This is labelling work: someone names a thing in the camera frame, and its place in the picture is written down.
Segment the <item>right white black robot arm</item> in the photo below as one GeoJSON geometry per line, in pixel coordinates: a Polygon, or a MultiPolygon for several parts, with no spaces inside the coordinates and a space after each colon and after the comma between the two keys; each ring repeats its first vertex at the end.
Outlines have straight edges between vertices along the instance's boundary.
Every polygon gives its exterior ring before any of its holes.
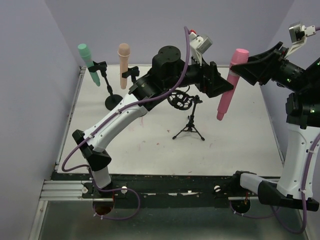
{"type": "Polygon", "coordinates": [[[239,185],[255,193],[261,204],[316,212],[320,204],[313,198],[313,174],[320,146],[320,61],[303,69],[291,63],[288,54],[280,41],[230,68],[251,85],[272,80],[291,90],[285,104],[288,144],[279,181],[242,171],[239,185]]]}

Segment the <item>peach toy microphone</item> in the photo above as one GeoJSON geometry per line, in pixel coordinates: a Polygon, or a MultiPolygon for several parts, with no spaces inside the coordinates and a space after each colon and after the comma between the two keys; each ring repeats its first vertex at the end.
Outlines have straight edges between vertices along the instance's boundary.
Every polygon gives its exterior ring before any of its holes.
{"type": "Polygon", "coordinates": [[[131,54],[130,46],[127,43],[121,43],[118,46],[119,70],[120,70],[120,88],[125,90],[127,87],[127,79],[122,77],[123,73],[128,71],[128,60],[131,54]]]}

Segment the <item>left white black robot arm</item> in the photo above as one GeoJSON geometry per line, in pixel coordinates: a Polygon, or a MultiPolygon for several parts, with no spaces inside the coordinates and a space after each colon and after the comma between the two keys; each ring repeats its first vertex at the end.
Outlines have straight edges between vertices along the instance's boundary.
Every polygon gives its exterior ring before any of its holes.
{"type": "Polygon", "coordinates": [[[149,71],[129,88],[122,101],[91,128],[72,133],[74,141],[89,165],[96,186],[111,183],[108,164],[112,158],[106,151],[109,143],[129,124],[146,115],[176,88],[195,85],[209,98],[217,97],[234,87],[218,72],[215,62],[199,64],[181,59],[175,46],[164,46],[152,58],[149,71]]]}

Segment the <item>black tripod ring stand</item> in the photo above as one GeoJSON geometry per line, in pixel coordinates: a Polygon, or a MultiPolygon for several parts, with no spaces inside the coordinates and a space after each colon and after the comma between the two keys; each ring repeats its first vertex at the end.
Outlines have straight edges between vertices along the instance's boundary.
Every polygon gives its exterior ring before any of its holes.
{"type": "Polygon", "coordinates": [[[177,138],[179,134],[182,132],[187,132],[187,133],[197,133],[202,141],[205,141],[205,138],[199,133],[199,131],[196,129],[195,124],[194,124],[194,118],[195,118],[195,110],[197,104],[201,104],[203,101],[200,100],[200,97],[198,95],[189,95],[190,87],[188,87],[187,91],[182,91],[182,90],[175,90],[167,97],[168,103],[174,107],[175,109],[178,109],[180,111],[186,111],[189,110],[191,107],[192,112],[190,115],[187,116],[188,123],[185,125],[185,127],[180,130],[176,135],[172,137],[173,140],[177,138]]]}

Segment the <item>green toy microphone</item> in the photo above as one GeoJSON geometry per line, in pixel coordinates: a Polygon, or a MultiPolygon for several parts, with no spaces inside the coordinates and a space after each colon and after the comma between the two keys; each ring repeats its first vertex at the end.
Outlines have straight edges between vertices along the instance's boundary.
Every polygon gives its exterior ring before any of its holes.
{"type": "MultiPolygon", "coordinates": [[[[89,47],[85,43],[81,43],[77,46],[78,52],[82,60],[84,61],[87,69],[94,66],[92,54],[89,47]]],[[[97,72],[89,72],[93,82],[99,87],[101,85],[100,78],[97,72]]]]}

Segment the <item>pink toy microphone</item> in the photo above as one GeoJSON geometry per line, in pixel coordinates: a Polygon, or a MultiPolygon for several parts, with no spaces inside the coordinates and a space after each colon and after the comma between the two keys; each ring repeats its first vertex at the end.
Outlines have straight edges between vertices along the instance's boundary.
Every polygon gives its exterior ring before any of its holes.
{"type": "Polygon", "coordinates": [[[226,80],[232,84],[233,89],[223,93],[220,98],[219,105],[217,108],[217,115],[216,115],[216,118],[219,121],[223,120],[225,114],[227,113],[227,111],[229,109],[230,103],[232,101],[235,89],[237,87],[237,84],[238,84],[238,81],[240,78],[240,76],[238,74],[234,73],[231,70],[231,67],[233,65],[247,63],[248,58],[249,58],[249,51],[246,49],[243,49],[243,48],[237,48],[232,55],[232,58],[231,58],[230,64],[229,64],[229,72],[228,72],[228,76],[227,76],[226,80]]]}

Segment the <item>black round-base clip stand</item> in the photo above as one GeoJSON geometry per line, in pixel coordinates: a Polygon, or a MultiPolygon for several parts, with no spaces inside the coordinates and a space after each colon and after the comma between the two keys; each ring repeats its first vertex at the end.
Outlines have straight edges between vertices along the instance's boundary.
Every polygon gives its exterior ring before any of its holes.
{"type": "Polygon", "coordinates": [[[106,83],[107,92],[109,93],[109,96],[104,101],[104,105],[107,110],[111,111],[121,102],[123,97],[118,94],[113,93],[113,88],[110,85],[108,78],[107,78],[107,66],[108,65],[105,61],[102,61],[102,62],[93,61],[93,66],[90,66],[88,68],[88,71],[90,73],[90,76],[91,76],[93,82],[98,87],[101,85],[100,78],[98,76],[98,72],[100,72],[101,76],[103,77],[103,79],[106,83]]]}

